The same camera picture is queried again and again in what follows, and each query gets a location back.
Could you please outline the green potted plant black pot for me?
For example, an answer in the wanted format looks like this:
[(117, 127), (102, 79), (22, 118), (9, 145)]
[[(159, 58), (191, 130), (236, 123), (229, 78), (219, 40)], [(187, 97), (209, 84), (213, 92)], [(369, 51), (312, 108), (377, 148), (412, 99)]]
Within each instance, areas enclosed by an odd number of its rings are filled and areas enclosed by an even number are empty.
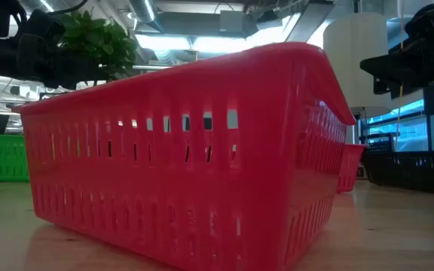
[(118, 23), (94, 19), (88, 11), (60, 14), (57, 19), (66, 29), (60, 39), (64, 52), (89, 60), (102, 69), (106, 80), (130, 74), (136, 63), (138, 42)]

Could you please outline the green plastic slotted basket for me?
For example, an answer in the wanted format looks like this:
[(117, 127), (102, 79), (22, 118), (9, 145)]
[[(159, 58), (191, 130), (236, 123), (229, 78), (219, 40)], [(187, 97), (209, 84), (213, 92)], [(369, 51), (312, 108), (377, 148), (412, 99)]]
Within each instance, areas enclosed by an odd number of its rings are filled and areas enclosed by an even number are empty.
[(29, 181), (23, 135), (0, 135), (0, 181)]

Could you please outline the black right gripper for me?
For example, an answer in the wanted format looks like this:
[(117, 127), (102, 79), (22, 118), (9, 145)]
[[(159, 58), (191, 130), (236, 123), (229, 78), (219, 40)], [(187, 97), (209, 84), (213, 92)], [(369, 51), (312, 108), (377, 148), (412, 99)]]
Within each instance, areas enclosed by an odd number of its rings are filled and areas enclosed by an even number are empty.
[[(425, 41), (412, 41), (411, 38), (406, 38), (403, 45), (408, 48), (408, 53), (417, 59), (411, 67), (418, 76), (416, 84), (406, 84), (403, 87), (403, 94), (408, 95), (424, 87), (434, 87), (434, 42), (427, 44)], [(389, 94), (391, 99), (399, 97), (402, 79), (398, 69), (393, 65), (391, 56), (364, 59), (359, 67), (372, 76), (373, 94)]]

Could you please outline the white shade wooden base lamp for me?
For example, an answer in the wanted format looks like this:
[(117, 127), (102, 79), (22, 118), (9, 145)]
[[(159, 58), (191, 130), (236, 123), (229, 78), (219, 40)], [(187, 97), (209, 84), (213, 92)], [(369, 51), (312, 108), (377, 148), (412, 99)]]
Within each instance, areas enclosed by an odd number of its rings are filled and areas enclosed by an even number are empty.
[(323, 33), (323, 50), (354, 115), (376, 117), (392, 110), (391, 98), (375, 94), (374, 77), (360, 68), (364, 59), (387, 54), (383, 15), (354, 13), (330, 23)]

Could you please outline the red plastic slotted basket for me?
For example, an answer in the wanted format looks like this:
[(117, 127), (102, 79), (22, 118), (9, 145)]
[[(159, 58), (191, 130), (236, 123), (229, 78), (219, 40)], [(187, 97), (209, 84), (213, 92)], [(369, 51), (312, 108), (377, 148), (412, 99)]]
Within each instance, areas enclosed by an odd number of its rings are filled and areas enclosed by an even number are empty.
[(337, 193), (350, 192), (353, 190), (364, 147), (364, 145), (344, 145), (336, 190)]
[(35, 214), (185, 271), (289, 271), (355, 120), (326, 53), (254, 47), (18, 108)]

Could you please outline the black plastic slotted basket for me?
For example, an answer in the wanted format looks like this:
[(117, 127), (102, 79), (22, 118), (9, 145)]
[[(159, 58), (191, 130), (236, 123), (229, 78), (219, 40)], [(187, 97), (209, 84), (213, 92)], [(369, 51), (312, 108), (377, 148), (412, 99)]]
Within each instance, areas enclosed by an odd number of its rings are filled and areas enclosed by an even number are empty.
[(362, 161), (372, 184), (434, 193), (434, 151), (365, 151)]

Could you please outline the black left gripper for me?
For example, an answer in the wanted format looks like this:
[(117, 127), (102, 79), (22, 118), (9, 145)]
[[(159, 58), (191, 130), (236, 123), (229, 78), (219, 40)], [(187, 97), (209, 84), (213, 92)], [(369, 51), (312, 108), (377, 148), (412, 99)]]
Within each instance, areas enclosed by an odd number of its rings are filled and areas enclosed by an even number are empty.
[(109, 74), (88, 59), (68, 62), (58, 47), (65, 26), (49, 13), (34, 10), (16, 34), (17, 71), (46, 87), (75, 90), (82, 81), (106, 81)]

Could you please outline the linear ceiling light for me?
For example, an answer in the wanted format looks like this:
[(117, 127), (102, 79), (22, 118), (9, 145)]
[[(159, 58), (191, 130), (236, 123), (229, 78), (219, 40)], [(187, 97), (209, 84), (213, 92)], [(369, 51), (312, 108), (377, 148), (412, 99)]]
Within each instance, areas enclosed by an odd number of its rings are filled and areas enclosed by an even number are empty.
[(133, 65), (133, 69), (142, 71), (156, 71), (173, 68), (173, 65)]

